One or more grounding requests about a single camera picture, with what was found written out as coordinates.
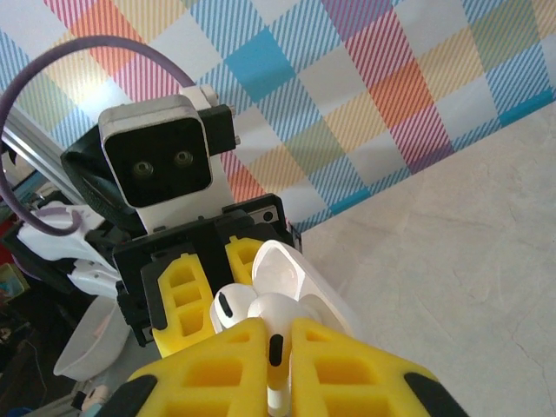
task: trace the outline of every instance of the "wireless earbud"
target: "wireless earbud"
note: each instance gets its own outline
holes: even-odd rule
[[[268,412],[273,417],[288,413],[289,356],[292,350],[291,327],[299,317],[313,318],[296,300],[287,295],[259,295],[249,306],[248,317],[261,317],[268,331]]]
[[[248,309],[257,297],[253,287],[228,284],[216,293],[214,304],[218,320],[225,328],[231,328],[248,316]]]

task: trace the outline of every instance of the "purple cable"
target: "purple cable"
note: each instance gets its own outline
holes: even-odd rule
[[[110,46],[113,48],[132,50],[133,52],[145,56],[160,65],[164,70],[168,71],[168,73],[172,75],[172,77],[174,77],[182,87],[195,85],[193,80],[185,72],[183,72],[180,67],[148,45],[119,36],[102,35],[80,37],[67,43],[62,43],[51,50],[47,50],[42,55],[31,61],[21,70],[19,74],[16,75],[4,91],[3,95],[0,97],[0,133],[3,132],[6,120],[8,119],[8,114],[10,113],[11,107],[16,102],[17,96],[19,96],[19,93],[27,85],[27,83],[33,79],[34,76],[54,61],[57,61],[66,55],[79,50],[88,50],[99,46]],[[76,211],[71,213],[73,222],[68,228],[54,228],[30,213],[29,210],[17,200],[16,195],[11,190],[8,180],[6,179],[6,175],[3,173],[2,159],[0,159],[0,195],[6,201],[6,204],[10,206],[10,209],[12,209],[13,212],[16,213],[21,219],[47,235],[71,235],[81,225],[81,216]]]

